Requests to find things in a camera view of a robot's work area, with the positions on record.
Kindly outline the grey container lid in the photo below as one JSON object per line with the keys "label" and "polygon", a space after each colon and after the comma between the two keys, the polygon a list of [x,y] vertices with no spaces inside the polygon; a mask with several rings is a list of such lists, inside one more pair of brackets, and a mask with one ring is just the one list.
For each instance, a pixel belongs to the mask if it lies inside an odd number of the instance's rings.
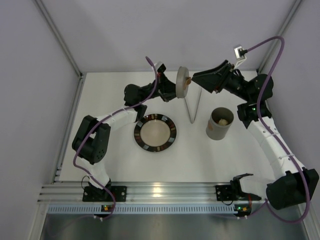
{"label": "grey container lid", "polygon": [[190,84],[191,77],[189,74],[189,70],[184,66],[180,66],[177,71],[175,83],[175,93],[178,99],[184,99],[187,96]]}

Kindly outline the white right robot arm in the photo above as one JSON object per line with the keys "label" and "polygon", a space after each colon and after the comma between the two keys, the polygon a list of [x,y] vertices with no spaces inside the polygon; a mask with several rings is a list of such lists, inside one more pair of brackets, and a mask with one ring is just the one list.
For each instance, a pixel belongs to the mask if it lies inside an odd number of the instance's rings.
{"label": "white right robot arm", "polygon": [[275,180],[258,178],[252,173],[235,176],[230,184],[238,199],[247,196],[252,196],[253,200],[267,199],[276,210],[312,199],[319,174],[295,159],[277,131],[266,105],[266,100],[273,95],[271,77],[259,74],[247,81],[225,60],[216,68],[195,73],[191,80],[209,93],[226,90],[245,101],[237,106],[238,119],[256,139],[273,170]]}

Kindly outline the metal serving tongs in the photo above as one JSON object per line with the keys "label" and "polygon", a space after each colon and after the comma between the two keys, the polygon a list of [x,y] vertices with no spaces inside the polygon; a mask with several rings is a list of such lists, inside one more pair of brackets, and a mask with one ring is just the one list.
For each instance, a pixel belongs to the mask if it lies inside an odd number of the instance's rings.
{"label": "metal serving tongs", "polygon": [[184,104],[189,118],[189,122],[194,124],[196,121],[200,100],[202,96],[202,88],[199,86],[189,87]]}

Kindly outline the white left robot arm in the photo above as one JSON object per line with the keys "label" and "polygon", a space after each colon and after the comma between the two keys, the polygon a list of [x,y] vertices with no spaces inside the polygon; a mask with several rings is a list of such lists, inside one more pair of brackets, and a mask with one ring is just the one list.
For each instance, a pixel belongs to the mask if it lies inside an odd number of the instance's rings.
{"label": "white left robot arm", "polygon": [[125,125],[140,121],[149,99],[160,97],[169,102],[177,97],[176,84],[158,71],[155,80],[145,86],[128,84],[124,88],[124,107],[101,117],[85,116],[76,132],[71,147],[75,150],[73,165],[89,177],[89,186],[99,192],[110,189],[103,157],[107,153],[110,133]]}

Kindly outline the white steamed bun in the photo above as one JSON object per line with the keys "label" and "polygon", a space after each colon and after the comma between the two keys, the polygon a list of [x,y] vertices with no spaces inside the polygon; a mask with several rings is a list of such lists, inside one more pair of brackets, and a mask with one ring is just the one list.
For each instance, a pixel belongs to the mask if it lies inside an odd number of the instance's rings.
{"label": "white steamed bun", "polygon": [[228,124],[229,124],[229,122],[226,120],[226,119],[220,119],[219,121],[218,121],[218,124],[220,125],[220,126],[227,126]]}

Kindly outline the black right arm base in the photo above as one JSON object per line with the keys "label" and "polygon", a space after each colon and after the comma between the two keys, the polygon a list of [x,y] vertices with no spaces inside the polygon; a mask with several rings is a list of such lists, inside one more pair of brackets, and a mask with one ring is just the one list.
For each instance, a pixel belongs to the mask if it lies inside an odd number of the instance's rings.
{"label": "black right arm base", "polygon": [[220,202],[232,202],[239,199],[237,189],[229,184],[215,186],[216,199]]}

